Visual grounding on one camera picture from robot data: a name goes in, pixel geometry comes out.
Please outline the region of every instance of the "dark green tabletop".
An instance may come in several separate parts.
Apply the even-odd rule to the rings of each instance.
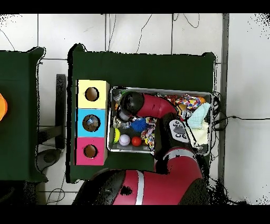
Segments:
[[[0,180],[47,181],[35,166],[37,63],[43,48],[0,51],[0,93],[8,104],[0,121]]]
[[[69,51],[68,97],[71,112],[67,116],[67,137],[75,136],[75,82],[76,79],[105,80],[113,86],[168,90],[213,91],[215,56],[213,53],[197,55],[122,54],[113,52],[86,52],[83,45]],[[71,182],[90,179],[103,168],[153,170],[153,157],[149,154],[108,152],[104,166],[73,165],[74,147],[67,151],[67,174]]]

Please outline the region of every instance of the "white ball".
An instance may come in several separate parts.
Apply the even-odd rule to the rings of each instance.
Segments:
[[[121,135],[119,138],[119,144],[127,146],[130,143],[130,137],[128,135]]]

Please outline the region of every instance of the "red ball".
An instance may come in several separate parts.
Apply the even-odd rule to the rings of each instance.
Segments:
[[[141,138],[135,136],[135,137],[132,138],[131,143],[134,146],[140,146],[141,145]]]

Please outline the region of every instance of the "metal stand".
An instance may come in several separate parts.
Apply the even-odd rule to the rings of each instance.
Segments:
[[[38,144],[55,138],[55,148],[65,148],[65,105],[66,76],[56,75],[55,126],[48,127],[38,133]]]
[[[55,138],[55,150],[49,149],[37,154],[37,166],[42,172],[46,167],[55,164],[59,158],[60,149],[65,148],[65,105],[66,105],[66,76],[56,75],[55,126],[48,127],[38,133],[38,144]]]

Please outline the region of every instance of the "metal tray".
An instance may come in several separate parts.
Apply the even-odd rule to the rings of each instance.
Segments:
[[[115,101],[113,100],[113,91],[115,90],[124,90],[124,91],[136,91],[143,94],[155,94],[160,93],[161,95],[179,95],[182,96],[183,94],[188,94],[194,97],[204,97],[206,102],[210,103],[210,109],[206,116],[206,122],[209,124],[208,127],[208,144],[202,145],[202,148],[198,150],[197,154],[201,155],[208,155],[211,150],[211,136],[212,136],[212,122],[213,122],[213,104],[214,104],[214,97],[209,92],[195,92],[195,91],[179,91],[179,90],[164,90],[164,89],[144,89],[144,88],[132,88],[132,87],[112,87],[109,92],[108,101],[108,134],[107,134],[107,148],[112,152],[133,152],[133,153],[151,153],[153,151],[150,150],[148,146],[138,146],[135,147],[132,144],[128,146],[121,146],[120,144],[116,143],[113,144],[114,140],[114,128],[113,128],[113,117],[116,115],[115,111]],[[140,136],[140,133],[136,133],[133,131],[132,128],[127,129],[120,129],[121,134],[128,134],[130,138],[134,136]]]

